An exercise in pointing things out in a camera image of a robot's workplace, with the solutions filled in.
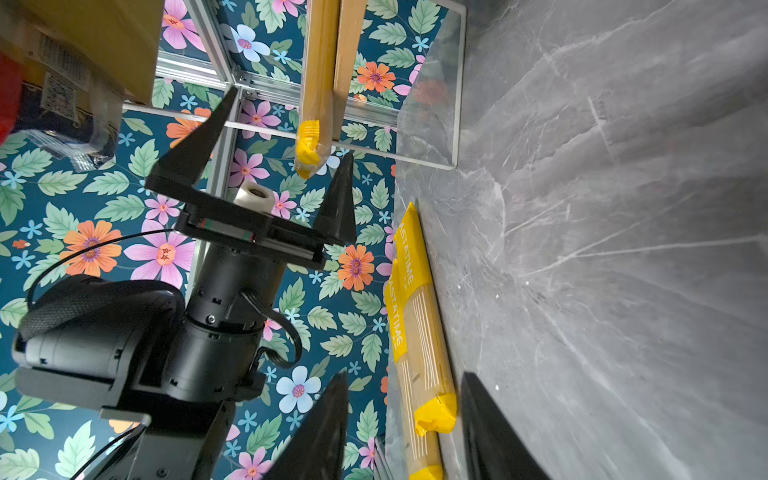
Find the floral wallpaper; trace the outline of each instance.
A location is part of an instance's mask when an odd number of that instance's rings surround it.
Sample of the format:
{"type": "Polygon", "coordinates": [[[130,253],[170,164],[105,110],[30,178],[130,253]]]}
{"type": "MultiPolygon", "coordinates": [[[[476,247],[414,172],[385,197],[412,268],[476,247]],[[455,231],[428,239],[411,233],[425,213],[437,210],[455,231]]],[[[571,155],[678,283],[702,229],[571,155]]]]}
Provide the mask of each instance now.
{"type": "MultiPolygon", "coordinates": [[[[236,65],[301,83],[305,0],[217,0],[214,4],[236,65]]],[[[446,12],[429,0],[369,0],[349,94],[399,108],[446,12]]],[[[161,47],[207,59],[182,0],[166,0],[164,14],[161,47]]]]}
{"type": "MultiPolygon", "coordinates": [[[[194,46],[189,33],[181,37],[194,46]]],[[[154,103],[166,108],[209,115],[220,99],[221,92],[197,85],[163,78],[155,82],[154,103]]],[[[296,109],[290,106],[245,102],[242,111],[251,121],[257,116],[267,125],[295,128],[296,109]]],[[[345,142],[391,146],[395,132],[354,125],[345,126],[352,132],[344,135],[345,142]]],[[[115,160],[85,174],[75,173],[67,160],[52,158],[21,134],[0,146],[0,349],[5,352],[0,355],[0,480],[66,480],[130,428],[126,422],[101,420],[90,410],[21,395],[15,390],[16,365],[9,355],[12,338],[26,311],[25,291],[61,256],[93,242],[174,223],[182,205],[145,190],[144,177],[159,156],[196,126],[193,121],[126,112],[115,160]]],[[[275,191],[274,215],[310,224],[345,153],[345,148],[334,151],[326,167],[305,181],[293,171],[293,141],[243,132],[238,134],[227,196],[233,197],[244,178],[254,179],[275,191]]],[[[238,406],[215,479],[260,478],[330,378],[342,370],[350,381],[344,476],[372,478],[372,439],[384,434],[386,414],[389,337],[382,286],[393,254],[394,175],[392,161],[357,154],[357,244],[328,247],[324,271],[297,266],[286,271],[274,306],[299,330],[306,351],[293,369],[263,362],[260,369],[268,376],[264,393],[238,406]]],[[[56,269],[44,279],[42,290],[80,272],[109,280],[159,278],[185,289],[194,242],[176,233],[155,234],[95,252],[56,269]],[[158,260],[160,246],[174,250],[172,260],[158,260]]],[[[279,325],[268,322],[263,341],[291,355],[292,346],[279,325]]]]}

